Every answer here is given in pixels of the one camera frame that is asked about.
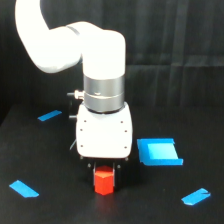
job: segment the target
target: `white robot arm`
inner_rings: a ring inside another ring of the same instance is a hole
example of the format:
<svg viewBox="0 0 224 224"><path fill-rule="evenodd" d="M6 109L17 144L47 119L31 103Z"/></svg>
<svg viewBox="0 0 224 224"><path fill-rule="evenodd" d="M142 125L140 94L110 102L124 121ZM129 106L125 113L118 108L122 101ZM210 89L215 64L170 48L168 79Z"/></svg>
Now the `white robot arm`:
<svg viewBox="0 0 224 224"><path fill-rule="evenodd" d="M124 102L125 39L88 22L49 29L40 0L17 0L19 36L34 64L56 73L83 61L84 91L76 125L80 155L126 158L132 145L132 122Z"/></svg>

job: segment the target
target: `red block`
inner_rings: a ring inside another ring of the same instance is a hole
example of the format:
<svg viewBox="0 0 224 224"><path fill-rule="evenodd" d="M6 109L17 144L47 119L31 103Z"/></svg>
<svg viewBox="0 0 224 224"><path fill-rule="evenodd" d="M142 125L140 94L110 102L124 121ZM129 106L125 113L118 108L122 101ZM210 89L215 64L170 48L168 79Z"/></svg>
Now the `red block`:
<svg viewBox="0 0 224 224"><path fill-rule="evenodd" d="M102 195L114 192L114 174L111 167L101 166L96 168L95 192Z"/></svg>

